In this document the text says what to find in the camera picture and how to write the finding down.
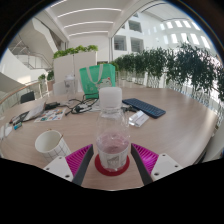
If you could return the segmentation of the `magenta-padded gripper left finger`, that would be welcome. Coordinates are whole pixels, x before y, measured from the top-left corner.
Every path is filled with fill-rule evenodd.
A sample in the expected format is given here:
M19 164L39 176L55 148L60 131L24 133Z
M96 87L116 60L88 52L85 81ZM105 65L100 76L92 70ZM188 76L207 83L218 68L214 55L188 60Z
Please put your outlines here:
M56 157L44 170L80 186L93 154L93 145L90 144L66 157Z

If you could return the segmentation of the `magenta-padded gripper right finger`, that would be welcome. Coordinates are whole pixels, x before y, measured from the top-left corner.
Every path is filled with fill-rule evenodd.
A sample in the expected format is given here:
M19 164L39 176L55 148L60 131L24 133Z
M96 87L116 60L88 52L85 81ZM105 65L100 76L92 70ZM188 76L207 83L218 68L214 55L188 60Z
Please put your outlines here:
M168 154L156 154L134 143L131 144L131 154L136 162L144 185L148 185L182 169L182 166Z

